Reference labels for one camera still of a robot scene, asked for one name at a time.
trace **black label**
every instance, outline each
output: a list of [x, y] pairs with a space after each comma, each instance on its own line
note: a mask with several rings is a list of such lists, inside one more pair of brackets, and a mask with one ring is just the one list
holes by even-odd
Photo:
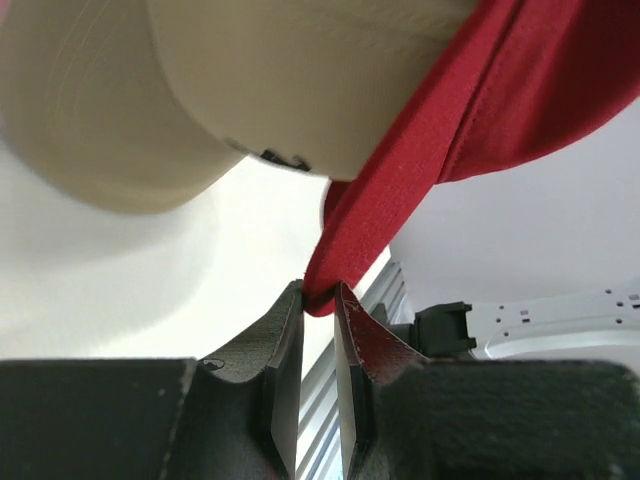
[[282, 158], [273, 150], [265, 150], [262, 155], [259, 155], [260, 158], [266, 160], [269, 163], [273, 163], [275, 165], [280, 165], [281, 167], [293, 168], [294, 170], [300, 170], [303, 172], [310, 172], [311, 167], [307, 162], [304, 161], [300, 156], [296, 155], [293, 157], [293, 160], [288, 161]]

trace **red cap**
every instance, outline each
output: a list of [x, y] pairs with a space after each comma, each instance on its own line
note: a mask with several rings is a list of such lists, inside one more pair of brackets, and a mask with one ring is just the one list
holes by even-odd
[[640, 0], [482, 0], [358, 177], [329, 189], [307, 312], [333, 312], [433, 185], [543, 157], [640, 96], [639, 22]]

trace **cap brim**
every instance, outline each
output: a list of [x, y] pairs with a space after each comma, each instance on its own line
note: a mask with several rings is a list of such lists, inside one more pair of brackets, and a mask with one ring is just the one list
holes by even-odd
[[0, 107], [22, 159], [109, 210], [157, 213], [244, 157], [168, 86], [146, 2], [13, 2], [0, 33]]

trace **white wall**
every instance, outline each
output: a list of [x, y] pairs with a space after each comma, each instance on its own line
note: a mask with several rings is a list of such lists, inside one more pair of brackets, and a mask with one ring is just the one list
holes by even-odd
[[[416, 310], [600, 290], [640, 276], [640, 101], [507, 172], [436, 187], [392, 243]], [[640, 370], [640, 347], [556, 351]]]

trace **beige cap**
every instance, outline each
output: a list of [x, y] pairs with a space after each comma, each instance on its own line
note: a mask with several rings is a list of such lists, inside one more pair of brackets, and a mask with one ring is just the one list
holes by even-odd
[[478, 0], [14, 0], [10, 142], [109, 210], [155, 213], [246, 153], [354, 178]]

